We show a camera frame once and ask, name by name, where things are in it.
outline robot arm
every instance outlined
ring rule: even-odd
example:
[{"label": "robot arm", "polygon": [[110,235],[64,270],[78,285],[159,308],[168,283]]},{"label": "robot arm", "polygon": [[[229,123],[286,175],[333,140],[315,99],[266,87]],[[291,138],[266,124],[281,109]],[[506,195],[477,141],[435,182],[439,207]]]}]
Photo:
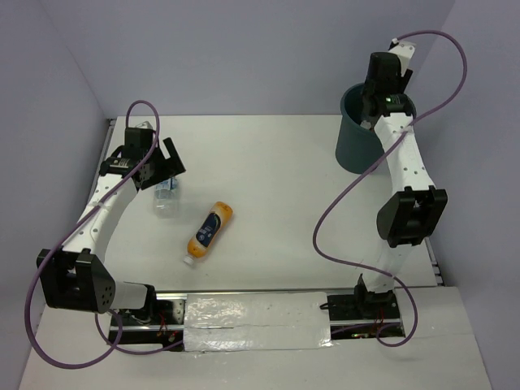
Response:
[{"label": "robot arm", "polygon": [[[413,43],[393,40],[388,52],[373,53],[362,91],[363,118],[385,152],[406,132],[387,157],[392,196],[376,219],[379,236],[386,242],[375,266],[393,275],[412,248],[433,233],[448,202],[446,191],[437,189],[428,175],[410,126],[414,104],[404,92],[412,75],[408,64],[414,51]],[[379,294],[393,288],[391,278],[372,274],[362,281],[367,292]]]},{"label": "robot arm", "polygon": [[[154,311],[153,286],[116,281],[103,263],[112,233],[137,192],[185,171],[171,139],[163,141],[170,158],[166,159],[157,146],[146,164],[99,205],[102,197],[144,158],[153,138],[151,128],[126,128],[124,145],[101,164],[96,189],[81,218],[95,206],[100,206],[100,210],[65,241],[41,274],[45,300],[50,307],[94,313],[128,309],[142,318]],[[40,252],[38,266],[48,253],[47,249]]]}]

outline dark green bin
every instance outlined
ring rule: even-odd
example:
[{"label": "dark green bin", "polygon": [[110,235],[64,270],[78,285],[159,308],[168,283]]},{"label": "dark green bin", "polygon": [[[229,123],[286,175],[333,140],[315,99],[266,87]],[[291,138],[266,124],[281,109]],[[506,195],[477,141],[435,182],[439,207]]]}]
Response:
[{"label": "dark green bin", "polygon": [[341,98],[341,126],[336,144],[336,160],[347,171],[362,174],[383,155],[383,146],[374,132],[362,128],[363,84],[354,85]]}]

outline bottle cap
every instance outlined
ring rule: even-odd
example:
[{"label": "bottle cap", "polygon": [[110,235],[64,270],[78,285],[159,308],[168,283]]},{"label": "bottle cap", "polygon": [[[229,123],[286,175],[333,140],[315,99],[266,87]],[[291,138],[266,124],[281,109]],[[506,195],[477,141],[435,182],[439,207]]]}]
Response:
[{"label": "bottle cap", "polygon": [[195,265],[195,262],[193,261],[193,258],[187,254],[186,256],[184,256],[183,258],[183,261],[188,264],[190,267],[193,267]]}]

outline white table surface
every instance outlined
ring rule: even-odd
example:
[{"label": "white table surface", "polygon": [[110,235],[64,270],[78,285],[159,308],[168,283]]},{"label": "white table surface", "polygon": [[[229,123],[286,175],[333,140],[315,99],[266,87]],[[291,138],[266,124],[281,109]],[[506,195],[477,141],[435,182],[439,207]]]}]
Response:
[{"label": "white table surface", "polygon": [[[133,118],[138,124],[150,118]],[[174,138],[187,167],[180,177],[179,217],[157,219],[152,192],[139,193],[116,228],[106,266],[120,280],[159,290],[353,287],[358,272],[312,250],[314,224],[354,178],[334,159],[338,116],[166,117],[162,136]],[[111,152],[123,141],[118,120]],[[390,195],[379,169],[346,198],[323,226],[319,242],[330,254],[377,252],[375,214]],[[186,243],[217,200],[236,214],[207,262],[180,262]],[[414,286],[436,286],[423,245],[401,272]],[[416,336],[387,349],[375,340],[342,340],[331,348],[238,353],[114,352],[85,370],[60,370],[31,352],[20,389],[75,388],[490,390],[478,346],[455,288],[413,288],[419,310]],[[396,292],[405,331],[410,303]],[[108,328],[108,316],[102,324]],[[37,331],[45,351],[63,362],[85,362],[106,349],[87,313],[45,308]],[[152,349],[154,345],[134,346]]]},{"label": "white table surface", "polygon": [[[152,117],[133,117],[137,125]],[[158,290],[348,288],[359,271],[319,257],[312,233],[319,216],[356,177],[336,161],[339,115],[166,116],[187,171],[179,176],[180,213],[158,218],[153,189],[139,192],[106,252],[117,280]],[[118,118],[108,152],[124,143]],[[388,169],[361,182],[330,214],[319,234],[323,250],[373,264],[380,243],[375,217],[391,196]],[[181,262],[191,236],[216,201],[234,215],[200,267]],[[403,266],[411,286],[436,286],[425,245]]]},{"label": "white table surface", "polygon": [[[418,331],[400,348],[385,348],[371,339],[301,351],[164,352],[146,357],[114,352],[84,370],[54,368],[32,351],[20,389],[491,390],[458,291],[445,287],[413,291]],[[413,321],[410,304],[400,290],[397,299],[407,332]],[[103,315],[104,328],[108,321]],[[88,313],[46,308],[37,339],[63,362],[85,362],[106,350]]]}]

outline white wall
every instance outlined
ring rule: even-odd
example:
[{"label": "white wall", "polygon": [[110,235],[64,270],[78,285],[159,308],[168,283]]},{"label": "white wall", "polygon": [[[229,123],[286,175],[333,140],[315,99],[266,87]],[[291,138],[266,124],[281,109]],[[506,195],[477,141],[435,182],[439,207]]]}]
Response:
[{"label": "white wall", "polygon": [[164,115],[339,113],[372,51],[440,28],[454,0],[42,2],[114,117],[136,98]]},{"label": "white wall", "polygon": [[[37,0],[0,0],[0,387],[18,388],[36,257],[83,209],[106,123]],[[40,291],[35,318],[43,307]]]},{"label": "white wall", "polygon": [[[466,87],[416,127],[432,178],[448,191],[433,245],[461,289],[492,386],[520,388],[520,2],[458,0],[443,30],[466,49]],[[438,40],[409,95],[418,111],[460,79],[461,61]]]}]

